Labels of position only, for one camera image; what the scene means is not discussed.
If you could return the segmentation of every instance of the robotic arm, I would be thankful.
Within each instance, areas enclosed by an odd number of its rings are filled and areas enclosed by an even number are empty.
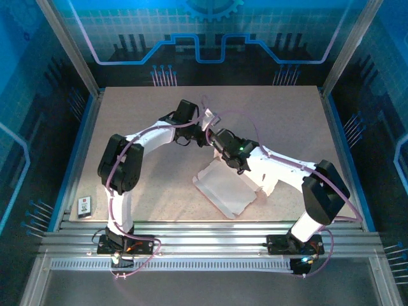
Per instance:
[[[197,105],[182,100],[176,111],[160,118],[153,126],[170,127],[171,125],[187,124],[192,121],[196,111],[199,114]],[[344,205],[344,201],[332,188],[315,175],[305,172],[303,167],[311,168],[323,174],[347,197],[350,197],[349,191],[335,167],[325,160],[319,164],[297,161],[263,147],[269,154],[298,163],[301,167],[288,165],[267,157],[259,147],[259,143],[239,138],[227,129],[221,129],[215,133],[208,128],[210,143],[207,143],[205,131],[212,118],[214,118],[212,113],[206,110],[201,124],[197,123],[180,128],[155,129],[145,133],[130,146],[126,152],[126,159],[119,163],[110,182],[115,196],[113,198],[113,215],[116,223],[119,224],[119,229],[130,234],[134,232],[130,192],[139,180],[143,157],[156,148],[173,141],[178,142],[179,138],[183,137],[188,143],[191,140],[196,141],[200,147],[213,145],[230,168],[236,169],[238,175],[245,174],[267,195],[273,191],[278,180],[282,180],[302,192],[305,200],[305,212],[284,238],[272,237],[268,244],[270,254],[276,252],[282,254],[282,246],[286,247],[290,254],[300,254],[300,251],[312,240],[315,232],[323,226],[329,225]],[[137,134],[125,137],[113,135],[110,138],[98,167],[98,175],[104,186],[118,156]],[[114,225],[109,215],[106,237],[126,252],[134,241],[128,241],[129,239],[124,237],[120,230]]]

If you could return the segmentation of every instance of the speckled surface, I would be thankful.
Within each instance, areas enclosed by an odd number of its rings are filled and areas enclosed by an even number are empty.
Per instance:
[[[316,86],[217,86],[217,87],[108,87],[106,88],[84,168],[76,190],[70,220],[77,220],[78,198],[91,196],[92,217],[108,219],[108,202],[98,164],[109,138],[117,133],[141,131],[175,110],[181,99],[200,103],[210,99],[215,112],[239,109],[256,119],[262,142],[271,150],[303,161],[331,161],[340,171],[332,136]],[[219,127],[256,139],[251,123],[239,115],[222,118]],[[210,147],[195,143],[164,145],[143,161],[142,175],[132,191],[135,221],[229,220],[193,184],[193,177],[213,160]],[[303,196],[278,182],[268,197],[259,196],[235,221],[291,221],[304,211]],[[341,215],[353,216],[348,207]]]

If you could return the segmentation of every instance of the wire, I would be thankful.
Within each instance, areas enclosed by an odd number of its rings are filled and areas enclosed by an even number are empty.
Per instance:
[[[94,241],[95,236],[96,236],[98,233],[100,233],[101,231],[103,231],[103,230],[105,230],[105,229],[104,229],[104,228],[101,228],[101,229],[97,230],[97,231],[95,232],[95,234],[92,236],[91,241],[92,241],[93,244],[98,244],[98,243],[96,243],[96,242]]]
[[[215,120],[217,120],[219,117],[221,117],[221,116],[223,116],[223,115],[226,115],[226,114],[229,114],[229,113],[237,113],[237,114],[243,115],[244,117],[247,117],[247,118],[249,119],[249,121],[250,121],[250,122],[252,123],[252,125],[254,126],[255,133],[256,133],[256,138],[257,138],[257,141],[258,141],[258,143],[259,143],[259,148],[261,149],[262,153],[264,153],[264,155],[266,155],[268,158],[273,159],[273,160],[276,160],[276,161],[281,162],[281,163],[284,163],[284,164],[287,164],[287,165],[292,166],[292,167],[295,167],[295,168],[299,168],[299,169],[305,170],[305,171],[307,171],[307,172],[309,172],[309,173],[313,173],[314,175],[318,176],[323,182],[325,182],[326,184],[328,184],[328,185],[342,198],[342,200],[343,200],[345,203],[347,203],[348,207],[353,211],[353,213],[354,213],[355,216],[356,216],[355,218],[352,218],[352,217],[344,217],[344,216],[338,216],[338,217],[337,217],[338,220],[352,221],[352,222],[362,222],[362,221],[363,221],[363,218],[362,218],[361,214],[358,212],[357,208],[355,208],[354,205],[350,202],[350,200],[347,198],[347,196],[345,196],[345,194],[344,194],[335,184],[333,184],[333,182],[331,182],[328,178],[326,178],[324,175],[322,175],[321,173],[319,173],[319,172],[317,172],[316,170],[313,170],[313,169],[311,169],[311,168],[309,168],[309,167],[300,165],[300,164],[298,164],[298,163],[296,163],[296,162],[287,160],[287,159],[285,159],[285,158],[283,158],[283,157],[275,156],[275,155],[270,154],[269,152],[267,152],[266,149],[264,148],[264,146],[262,145],[261,138],[260,138],[260,135],[259,135],[259,130],[258,130],[256,124],[255,124],[255,121],[254,121],[249,115],[247,115],[247,114],[244,113],[244,112],[241,112],[240,110],[226,110],[225,112],[221,112],[220,114],[217,114],[217,115],[210,121],[210,123],[208,124],[207,128],[205,129],[205,139],[207,140],[207,142],[208,142],[209,145],[212,145],[211,142],[210,142],[210,138],[208,137],[208,134],[209,134],[208,132],[209,132],[209,129],[210,129],[212,123],[213,123]],[[329,262],[329,260],[330,260],[330,258],[331,258],[331,256],[332,256],[332,254],[333,254],[333,247],[334,247],[333,235],[332,235],[331,231],[328,230],[328,229],[326,229],[326,228],[321,229],[321,231],[322,231],[322,230],[323,230],[323,231],[327,231],[327,232],[329,233],[330,238],[331,238],[331,244],[332,244],[332,245],[331,245],[331,247],[330,247],[329,254],[328,254],[326,260],[324,261],[324,263],[323,263],[316,271],[314,271],[314,272],[312,272],[312,273],[310,273],[310,274],[307,274],[308,277],[313,276],[313,275],[319,273],[319,272],[328,264],[328,262]]]
[[[201,99],[201,104],[203,106],[205,106],[203,99],[207,98],[206,96],[203,96]],[[143,130],[142,132],[138,133],[122,150],[122,152],[119,154],[115,164],[113,165],[108,179],[106,180],[106,184],[105,187],[106,189],[109,191],[110,193],[110,199],[109,199],[109,206],[108,206],[108,211],[109,211],[109,216],[111,218],[111,220],[113,221],[113,225],[116,227],[116,229],[122,233],[122,235],[124,235],[125,237],[128,237],[130,239],[137,239],[137,240],[144,240],[144,241],[155,241],[158,243],[156,250],[153,252],[153,254],[146,259],[146,261],[139,266],[139,268],[137,268],[136,270],[129,272],[129,273],[123,273],[122,275],[119,275],[119,273],[114,274],[113,271],[111,270],[110,272],[116,276],[116,278],[121,277],[121,278],[126,278],[129,277],[137,272],[139,272],[142,268],[144,268],[152,259],[153,257],[159,252],[160,248],[161,248],[161,241],[160,239],[157,238],[147,238],[147,237],[138,237],[138,236],[134,236],[134,235],[130,235],[129,233],[126,233],[125,231],[121,230],[119,228],[119,224],[116,222],[115,217],[113,216],[113,198],[115,196],[114,191],[110,188],[110,182],[112,181],[112,177],[113,174],[116,172],[116,169],[120,163],[120,161],[122,160],[122,158],[124,157],[125,153],[128,151],[128,149],[130,148],[130,146],[132,146],[132,144],[134,144],[137,140],[139,140],[142,136],[146,135],[147,133],[154,131],[156,129],[175,129],[175,128],[186,128],[187,126],[192,126],[193,124],[196,124],[197,122],[199,122],[205,115],[205,112],[203,112],[203,114],[199,117],[197,117],[196,119],[192,120],[189,123],[186,124],[176,124],[176,125],[162,125],[162,126],[152,126],[149,127],[145,130]]]
[[[329,251],[329,253],[328,253],[328,255],[327,255],[327,258],[326,258],[326,260],[324,261],[324,263],[319,267],[319,268],[317,268],[316,270],[314,270],[313,272],[311,272],[311,273],[308,273],[308,274],[303,274],[303,275],[297,275],[297,274],[290,274],[290,275],[292,275],[292,276],[295,276],[295,277],[298,277],[298,278],[301,278],[301,279],[305,279],[305,278],[307,278],[307,277],[312,277],[313,275],[316,275],[316,274],[318,274],[321,270],[323,270],[324,268],[325,268],[325,266],[329,263],[329,260],[330,260],[330,258],[332,257],[332,255],[333,255],[333,249],[334,249],[334,237],[333,237],[333,234],[332,234],[332,232],[329,230],[329,229],[327,229],[327,228],[325,228],[325,229],[322,229],[322,231],[327,231],[328,233],[329,233],[329,236],[330,236],[330,251]]]

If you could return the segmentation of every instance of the enclosure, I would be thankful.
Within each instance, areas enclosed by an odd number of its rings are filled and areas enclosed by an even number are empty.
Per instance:
[[[407,14],[402,0],[0,0],[3,305],[407,303]],[[183,99],[217,129],[333,163],[357,213],[346,203],[318,232],[318,273],[297,279],[302,256],[265,247],[305,212],[302,190],[254,187],[195,140],[143,157],[131,222],[161,245],[142,272],[110,273],[108,141]]]

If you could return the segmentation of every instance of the mounting plate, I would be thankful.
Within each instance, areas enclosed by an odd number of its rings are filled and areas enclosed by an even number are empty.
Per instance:
[[[152,235],[139,235],[139,237],[154,238]],[[136,240],[126,239],[126,245],[132,247],[130,251],[121,250],[121,246],[115,242],[108,240],[106,235],[101,235],[99,238],[98,249],[96,253],[98,255],[113,255],[119,251],[122,255],[151,255],[153,254],[154,241],[150,240]]]
[[[293,253],[289,251],[286,235],[266,236],[266,247],[268,248],[269,255],[293,255]],[[316,253],[317,247],[319,255],[324,254],[324,245],[321,235],[313,235],[305,246],[299,250],[298,255],[313,255]]]

